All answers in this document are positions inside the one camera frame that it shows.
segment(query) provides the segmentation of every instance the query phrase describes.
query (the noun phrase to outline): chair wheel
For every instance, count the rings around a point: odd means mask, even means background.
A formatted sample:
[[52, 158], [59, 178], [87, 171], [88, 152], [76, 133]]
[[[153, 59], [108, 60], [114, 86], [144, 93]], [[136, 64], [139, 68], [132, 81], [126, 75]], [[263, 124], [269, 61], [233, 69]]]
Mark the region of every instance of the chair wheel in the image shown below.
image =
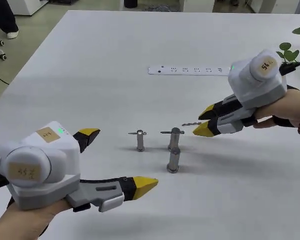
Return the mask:
[[0, 40], [0, 46], [3, 46], [3, 45], [5, 45], [5, 42]]
[[2, 61], [7, 60], [7, 55], [1, 54], [1, 55], [0, 55], [0, 59], [1, 59]]

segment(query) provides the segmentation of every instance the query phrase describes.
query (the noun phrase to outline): black pants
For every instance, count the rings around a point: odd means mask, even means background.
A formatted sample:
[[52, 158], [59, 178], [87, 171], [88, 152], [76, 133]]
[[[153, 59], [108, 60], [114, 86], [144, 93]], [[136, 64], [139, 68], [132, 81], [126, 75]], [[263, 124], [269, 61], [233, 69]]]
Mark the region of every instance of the black pants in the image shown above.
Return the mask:
[[0, 29], [7, 33], [17, 32], [16, 18], [7, 0], [0, 0]]

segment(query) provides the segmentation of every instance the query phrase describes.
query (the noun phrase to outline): power strip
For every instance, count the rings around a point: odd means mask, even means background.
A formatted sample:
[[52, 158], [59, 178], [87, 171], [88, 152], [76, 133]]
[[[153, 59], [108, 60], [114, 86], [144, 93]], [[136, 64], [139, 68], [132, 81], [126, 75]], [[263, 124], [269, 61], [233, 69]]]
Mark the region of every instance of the power strip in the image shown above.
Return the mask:
[[211, 66], [151, 66], [150, 75], [197, 75], [197, 76], [228, 76], [230, 67]]

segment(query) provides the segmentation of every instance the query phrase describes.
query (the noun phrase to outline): metal pin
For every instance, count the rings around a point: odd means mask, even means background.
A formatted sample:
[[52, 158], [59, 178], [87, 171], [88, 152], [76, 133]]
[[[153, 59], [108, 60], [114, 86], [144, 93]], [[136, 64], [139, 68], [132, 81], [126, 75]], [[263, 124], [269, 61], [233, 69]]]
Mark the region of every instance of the metal pin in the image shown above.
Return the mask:
[[166, 169], [169, 173], [175, 174], [179, 172], [179, 158], [180, 158], [180, 149], [178, 147], [173, 147], [170, 153], [170, 160], [166, 166]]
[[180, 134], [185, 134], [185, 131], [181, 131], [179, 128], [174, 127], [171, 131], [162, 131], [162, 134], [171, 134], [170, 143], [168, 149], [171, 151], [172, 148], [177, 148], [179, 144]]
[[191, 123], [184, 123], [182, 124], [182, 126], [192, 126], [192, 125], [200, 125], [202, 124], [202, 122], [191, 122]]
[[136, 132], [129, 132], [128, 134], [136, 135], [136, 143], [137, 147], [136, 149], [138, 152], [144, 152], [145, 146], [144, 146], [144, 135], [147, 135], [145, 131], [138, 130]]

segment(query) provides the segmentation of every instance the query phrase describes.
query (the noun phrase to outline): paper label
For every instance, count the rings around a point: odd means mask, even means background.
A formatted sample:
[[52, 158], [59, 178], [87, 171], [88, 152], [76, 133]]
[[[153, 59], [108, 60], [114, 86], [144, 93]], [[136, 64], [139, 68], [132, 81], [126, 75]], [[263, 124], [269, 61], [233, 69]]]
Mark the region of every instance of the paper label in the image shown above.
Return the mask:
[[262, 75], [267, 75], [275, 66], [277, 65], [277, 61], [271, 57], [267, 56], [264, 60], [263, 63], [259, 66], [259, 72]]
[[50, 127], [42, 128], [36, 131], [36, 133], [39, 134], [40, 137], [42, 137], [43, 140], [45, 140], [48, 144], [60, 138], [60, 136], [56, 134]]
[[41, 167], [38, 164], [10, 162], [8, 175], [10, 179], [39, 182], [41, 178]]

